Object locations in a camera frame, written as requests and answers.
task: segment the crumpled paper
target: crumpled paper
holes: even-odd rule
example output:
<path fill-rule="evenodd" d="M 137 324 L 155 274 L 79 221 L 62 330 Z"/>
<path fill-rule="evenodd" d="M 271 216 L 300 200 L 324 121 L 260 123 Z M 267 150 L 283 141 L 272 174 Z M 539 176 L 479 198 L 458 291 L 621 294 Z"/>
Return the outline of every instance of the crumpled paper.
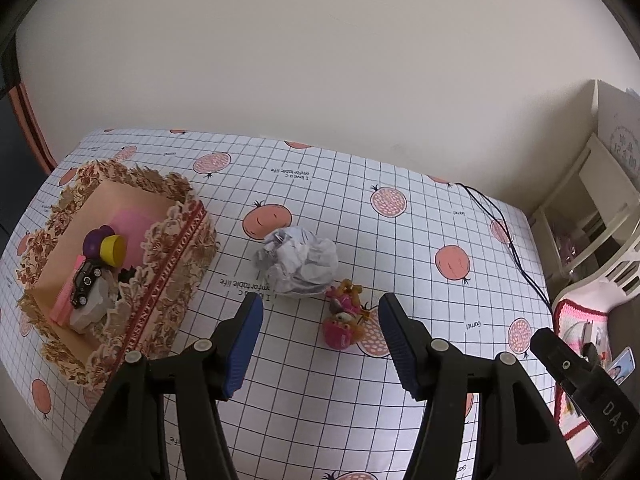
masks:
<path fill-rule="evenodd" d="M 335 244 L 305 228 L 276 229 L 255 254 L 255 264 L 266 271 L 276 294 L 311 296 L 324 292 L 338 270 Z"/>

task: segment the card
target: card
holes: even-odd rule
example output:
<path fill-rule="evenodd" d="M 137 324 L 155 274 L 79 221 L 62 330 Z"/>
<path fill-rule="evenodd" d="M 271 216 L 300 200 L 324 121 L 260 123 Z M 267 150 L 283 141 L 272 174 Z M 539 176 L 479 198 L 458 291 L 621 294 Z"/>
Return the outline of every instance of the card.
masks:
<path fill-rule="evenodd" d="M 634 354 L 631 351 L 631 348 L 626 347 L 622 354 L 616 357 L 609 368 L 607 369 L 607 374 L 611 377 L 616 384 L 620 386 L 623 381 L 629 377 L 629 374 L 636 369 L 636 361 L 634 359 Z"/>

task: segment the grid pattern tablecloth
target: grid pattern tablecloth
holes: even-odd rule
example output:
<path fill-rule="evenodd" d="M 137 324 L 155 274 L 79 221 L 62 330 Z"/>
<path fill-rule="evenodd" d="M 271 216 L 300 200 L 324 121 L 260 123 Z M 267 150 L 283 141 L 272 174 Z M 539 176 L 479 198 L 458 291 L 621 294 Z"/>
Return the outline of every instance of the grid pattern tablecloth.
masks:
<path fill-rule="evenodd" d="M 219 320 L 235 314 L 245 292 L 264 286 L 251 261 L 261 234 L 255 213 L 249 216 L 255 203 L 283 205 L 293 225 L 335 240 L 338 279 L 362 284 L 363 303 L 376 306 L 384 292 L 394 291 L 409 316 L 463 352 L 493 358 L 510 350 L 513 337 L 520 348 L 522 334 L 512 329 L 509 335 L 520 318 L 525 321 L 514 327 L 551 327 L 546 306 L 517 272 L 500 227 L 492 227 L 459 186 L 294 142 L 176 130 L 99 130 L 43 184 L 0 260 L 0 358 L 34 413 L 67 450 L 95 399 L 40 358 L 40 337 L 16 307 L 22 293 L 15 279 L 17 248 L 26 232 L 43 227 L 69 169 L 116 155 L 128 166 L 183 174 L 216 221 L 220 252 L 185 316 L 175 352 L 208 337 Z M 373 186 L 395 191 L 372 199 Z M 544 289 L 526 217 L 498 204 L 524 269 Z M 446 246 L 451 248 L 438 253 Z M 368 472 L 362 479 L 401 479 L 424 404 L 402 389 L 390 358 L 372 357 L 359 346 L 329 349 L 319 333 L 319 322 L 328 315 L 322 299 L 260 292 L 264 323 L 246 380 L 233 400 L 219 405 L 240 478 L 319 480 L 329 474 L 337 479 L 362 471 Z M 533 355 L 519 358 L 553 409 L 552 378 Z M 34 404 L 34 380 L 50 392 L 52 410 L 46 416 Z M 175 401 L 165 402 L 172 479 L 183 479 Z M 477 421 L 475 402 L 466 419 L 459 478 L 472 474 Z"/>

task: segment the black toy car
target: black toy car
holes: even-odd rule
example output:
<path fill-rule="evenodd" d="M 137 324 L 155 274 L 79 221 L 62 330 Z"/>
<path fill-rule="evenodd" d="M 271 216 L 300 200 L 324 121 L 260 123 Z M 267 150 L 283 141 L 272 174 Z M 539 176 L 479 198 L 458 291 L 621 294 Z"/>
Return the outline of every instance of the black toy car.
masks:
<path fill-rule="evenodd" d="M 74 276 L 74 291 L 71 294 L 71 304 L 74 308 L 81 308 L 86 305 L 87 297 L 94 286 L 95 280 L 102 276 L 101 260 L 87 259 L 82 267 L 78 269 Z"/>

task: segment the toy figure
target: toy figure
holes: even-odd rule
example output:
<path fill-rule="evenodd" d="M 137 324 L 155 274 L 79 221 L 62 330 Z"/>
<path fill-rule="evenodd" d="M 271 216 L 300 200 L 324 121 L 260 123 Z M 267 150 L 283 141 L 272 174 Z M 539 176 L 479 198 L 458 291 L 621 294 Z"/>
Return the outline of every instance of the toy figure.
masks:
<path fill-rule="evenodd" d="M 324 340 L 335 350 L 344 350 L 364 336 L 362 323 L 369 320 L 369 310 L 360 303 L 361 285 L 342 280 L 338 288 L 332 286 L 325 295 L 330 298 L 331 316 L 322 322 Z"/>
<path fill-rule="evenodd" d="M 332 314 L 339 312 L 349 312 L 354 316 L 362 316 L 369 319 L 369 311 L 363 308 L 360 303 L 359 294 L 362 292 L 362 285 L 353 285 L 351 280 L 342 280 L 338 288 L 332 286 L 325 296 L 331 298 L 329 310 Z"/>

